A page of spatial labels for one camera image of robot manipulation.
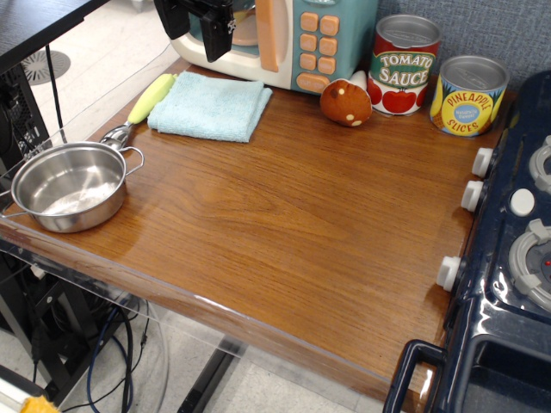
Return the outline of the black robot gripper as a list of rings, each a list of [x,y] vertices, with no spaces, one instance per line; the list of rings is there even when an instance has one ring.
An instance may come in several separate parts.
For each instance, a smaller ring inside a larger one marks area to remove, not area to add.
[[[171,40],[190,29],[189,13],[201,23],[202,40],[208,63],[213,63],[232,48],[236,23],[232,0],[154,0],[154,5]]]

